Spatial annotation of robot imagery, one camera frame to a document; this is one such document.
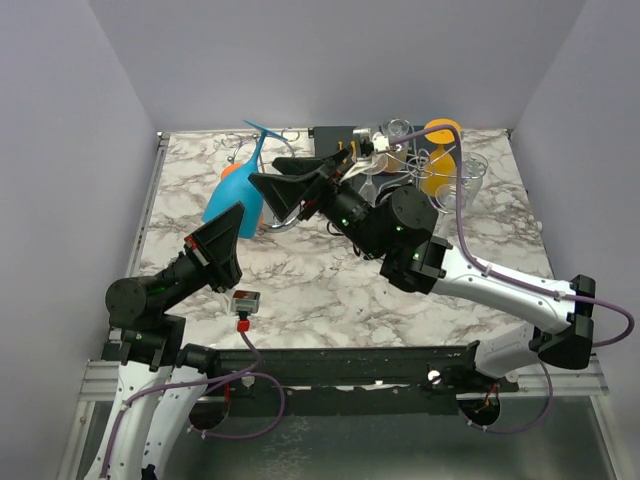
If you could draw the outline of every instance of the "marble countertop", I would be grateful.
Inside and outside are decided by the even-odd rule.
[[[313,154],[306,129],[288,131],[297,156]],[[251,131],[242,132],[250,136]],[[222,131],[171,136],[142,249],[140,274],[155,274],[176,256],[201,216],[219,175],[228,165],[235,137]],[[526,273],[551,277],[551,269],[525,189],[503,130],[463,132],[463,149],[487,158],[489,171],[465,215],[471,251]],[[237,161],[252,153],[240,150]],[[266,162],[288,154],[268,139]],[[243,277],[237,288],[262,294],[250,337],[263,348],[457,345],[503,333],[519,320],[472,302],[407,294],[378,275],[380,264],[357,258],[350,242],[332,237],[315,216],[284,233],[261,232],[239,239]],[[442,216],[437,235],[457,243],[454,218]],[[243,346],[226,301],[209,288],[170,313],[187,318],[184,343],[216,348]]]

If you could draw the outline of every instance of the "clear plastic cup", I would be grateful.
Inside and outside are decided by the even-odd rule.
[[[381,131],[391,138],[404,137],[411,130],[411,123],[400,118],[387,120],[382,124]],[[385,172],[394,173],[405,168],[407,153],[409,152],[409,142],[396,145],[396,151],[387,155],[387,165]]]
[[[482,188],[484,176],[487,173],[489,164],[482,155],[473,152],[462,154],[462,208],[468,210],[473,204],[478,192]],[[441,213],[455,213],[456,211],[456,177],[442,175],[437,172],[430,173],[432,176],[440,176],[446,179],[446,183],[440,185],[435,195],[429,196],[431,204]]]

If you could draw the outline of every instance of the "lavender wall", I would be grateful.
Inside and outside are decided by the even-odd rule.
[[[84,0],[0,6],[0,465],[55,478],[157,137]]]
[[[514,127],[584,0],[89,0],[162,130]]]
[[[640,314],[640,2],[590,0],[514,132],[556,275]],[[596,336],[623,329],[596,309]],[[598,352],[640,478],[640,334]]]

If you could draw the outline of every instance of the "purple cable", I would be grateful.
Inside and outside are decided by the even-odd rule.
[[[438,132],[441,130],[448,130],[453,135],[456,148],[454,148],[451,151],[451,156],[453,157],[456,167],[458,167],[456,168],[456,192],[462,192],[462,168],[459,168],[462,165],[462,141],[460,139],[460,134],[458,133],[458,130],[453,125],[443,124],[443,125],[438,125],[436,127],[425,128],[424,130],[419,130],[409,135],[405,135],[404,137],[390,139],[389,144],[396,145],[398,143],[408,142],[409,140],[413,140],[414,138],[418,138],[422,135]],[[464,238],[464,230],[462,228],[462,195],[456,195],[456,229],[458,231],[458,239],[460,241],[460,250],[462,250],[462,253],[467,259],[467,261],[477,269],[486,271],[487,270],[486,266],[482,265],[471,254],[471,252],[469,251],[469,248],[467,247],[467,242]],[[607,345],[613,345],[615,343],[618,343],[621,340],[624,340],[625,338],[627,338],[629,335],[631,335],[631,332],[633,332],[633,329],[635,328],[636,322],[631,312],[629,312],[628,310],[618,305],[607,302],[606,300],[599,300],[597,298],[585,297],[582,295],[562,296],[560,292],[557,292],[555,290],[549,290],[548,288],[539,287],[538,285],[531,285],[527,282],[523,282],[522,280],[512,278],[508,275],[496,272],[494,270],[491,270],[490,272],[487,272],[487,273],[490,276],[497,278],[498,280],[502,280],[503,282],[514,285],[516,287],[529,290],[530,292],[535,292],[535,293],[547,295],[554,298],[566,298],[567,300],[572,300],[574,302],[583,302],[583,303],[590,303],[592,305],[599,305],[609,310],[613,310],[614,312],[618,312],[627,318],[627,328],[622,333],[620,333],[619,335],[616,335],[613,338],[602,340],[600,342],[595,342],[593,344],[594,347],[604,347]]]
[[[282,385],[280,385],[280,382],[278,382],[278,380],[276,380],[274,377],[272,377],[271,375],[268,375],[266,373],[259,373],[259,372],[248,372],[245,373],[241,376],[252,376],[252,377],[260,377],[260,378],[266,378],[267,380],[270,380],[275,387],[278,389],[278,393],[280,394],[280,409],[278,410],[278,413],[276,415],[276,418],[273,419],[273,421],[267,425],[266,427],[264,427],[262,430],[259,430],[257,432],[254,433],[247,433],[244,435],[229,435],[226,433],[215,433],[215,432],[208,432],[206,430],[199,430],[196,427],[193,426],[193,424],[191,424],[191,426],[189,427],[191,430],[198,432],[200,434],[204,434],[207,437],[212,437],[212,438],[222,438],[224,440],[250,440],[252,438],[257,438],[261,435],[264,435],[267,432],[270,432],[271,430],[273,430],[276,425],[278,425],[278,423],[280,422],[280,420],[282,419],[282,416],[284,415],[284,408],[285,408],[285,404],[286,404],[286,397],[284,395],[284,389],[282,388]],[[212,386],[211,388],[209,388],[209,390],[207,390],[207,392],[211,392],[217,388],[220,388],[224,385],[226,385],[227,383],[229,383],[230,380],[226,380],[224,382],[220,382],[215,384],[214,386]]]
[[[145,395],[149,395],[150,393],[164,392],[164,391],[173,390],[176,388],[200,387],[202,385],[215,384],[212,388],[207,390],[207,392],[209,392],[215,388],[220,387],[221,385],[225,385],[229,382],[232,382],[234,380],[237,380],[238,378],[243,377],[248,373],[251,373],[253,370],[257,369],[262,364],[262,355],[260,355],[260,352],[256,349],[253,343],[251,343],[247,335],[244,332],[242,332],[240,333],[240,336],[242,337],[242,340],[247,345],[249,350],[251,350],[251,353],[253,353],[254,356],[256,357],[256,361],[252,365],[246,368],[243,368],[242,370],[238,370],[237,372],[229,373],[227,375],[222,375],[220,377],[208,378],[207,380],[199,380],[195,382],[169,383],[166,385],[159,385],[157,387],[145,388],[144,390],[140,390],[138,393],[131,395],[125,402],[123,402],[123,405],[126,406],[127,408],[124,410],[121,409],[120,411],[118,411],[118,414],[116,415],[116,418],[113,421],[111,434],[109,435],[109,440],[107,441],[107,448],[105,449],[105,452],[104,452],[104,459],[102,462],[102,468],[100,470],[100,478],[107,478],[107,472],[109,471],[109,460],[111,459],[111,455],[113,454],[113,447],[115,445],[116,437],[118,435],[118,429],[120,428],[120,424],[122,423],[122,419],[124,417],[125,412],[128,410],[129,407],[131,407],[133,402],[135,402],[141,397],[144,397]],[[252,373],[252,375],[265,376],[266,374]],[[280,399],[282,401],[280,405],[280,410],[281,412],[284,412],[284,391],[282,390],[282,385],[280,385],[278,381],[273,377],[270,377],[269,379],[272,380],[276,384],[276,387],[278,387],[282,391],[282,394],[280,396]],[[274,428],[281,418],[282,418],[282,413],[278,415],[273,425],[269,425],[268,430],[261,431],[259,434],[261,435],[262,433],[266,433],[272,428]]]
[[[549,374],[549,370],[547,370],[547,366],[544,363],[540,363],[540,366],[542,367],[544,376],[547,379],[549,395],[547,395],[547,402],[545,403],[542,412],[535,420],[532,420],[531,422],[521,427],[510,428],[508,430],[496,430],[491,427],[484,427],[482,425],[478,425],[477,423],[473,423],[471,420],[469,420],[469,417],[467,417],[462,410],[459,410],[460,415],[467,421],[470,427],[473,427],[476,430],[482,430],[486,433],[492,433],[494,435],[511,435],[514,433],[523,433],[527,430],[531,430],[532,428],[537,427],[549,416],[549,414],[551,413],[551,407],[553,406],[553,384],[551,383],[551,375]]]

